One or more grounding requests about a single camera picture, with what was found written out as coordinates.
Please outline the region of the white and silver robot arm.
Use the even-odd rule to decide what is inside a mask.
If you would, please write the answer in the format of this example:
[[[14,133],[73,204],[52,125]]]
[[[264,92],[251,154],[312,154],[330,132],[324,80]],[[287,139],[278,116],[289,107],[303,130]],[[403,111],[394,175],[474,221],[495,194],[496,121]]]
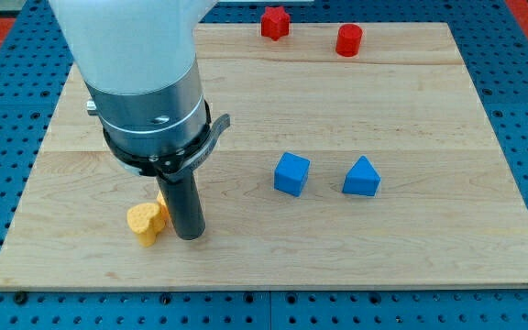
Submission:
[[[217,0],[51,0],[109,141],[141,157],[207,124],[193,29]]]

